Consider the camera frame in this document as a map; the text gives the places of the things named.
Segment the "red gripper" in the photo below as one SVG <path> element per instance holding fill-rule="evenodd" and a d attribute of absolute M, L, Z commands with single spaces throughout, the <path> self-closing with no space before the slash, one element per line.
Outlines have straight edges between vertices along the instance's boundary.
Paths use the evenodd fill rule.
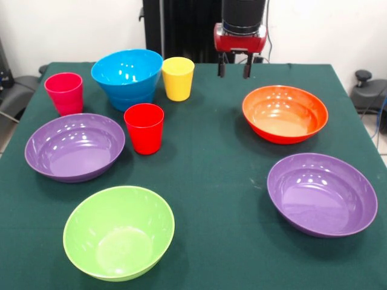
<path fill-rule="evenodd" d="M 213 38 L 215 49 L 220 52 L 218 55 L 218 76 L 224 77 L 225 75 L 225 53 L 246 53 L 248 55 L 243 77 L 248 79 L 251 72 L 252 54 L 262 52 L 267 39 L 267 29 L 265 25 L 260 25 L 255 34 L 235 35 L 224 30 L 221 23 L 216 23 L 213 29 Z"/>

